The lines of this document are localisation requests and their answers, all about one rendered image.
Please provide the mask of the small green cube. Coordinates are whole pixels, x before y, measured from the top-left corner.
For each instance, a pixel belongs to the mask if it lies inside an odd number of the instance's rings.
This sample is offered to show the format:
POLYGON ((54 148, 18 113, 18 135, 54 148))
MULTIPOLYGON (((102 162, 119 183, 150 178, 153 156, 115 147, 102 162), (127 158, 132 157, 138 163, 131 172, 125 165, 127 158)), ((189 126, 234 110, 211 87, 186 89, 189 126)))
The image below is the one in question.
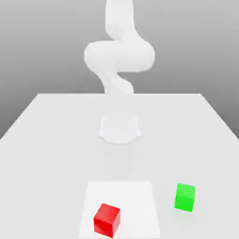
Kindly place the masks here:
POLYGON ((196 188, 191 185, 178 183, 176 189, 175 205, 176 209, 183 211, 193 211, 196 188))

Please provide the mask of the small red cube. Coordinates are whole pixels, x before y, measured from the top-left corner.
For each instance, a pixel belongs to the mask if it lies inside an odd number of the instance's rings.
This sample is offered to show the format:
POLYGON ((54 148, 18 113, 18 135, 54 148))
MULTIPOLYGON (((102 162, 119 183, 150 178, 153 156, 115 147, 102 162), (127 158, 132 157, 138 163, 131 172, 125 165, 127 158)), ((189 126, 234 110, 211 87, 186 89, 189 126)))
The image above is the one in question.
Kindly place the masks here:
POLYGON ((102 203, 93 217, 94 231, 113 238, 120 225, 120 208, 102 203))

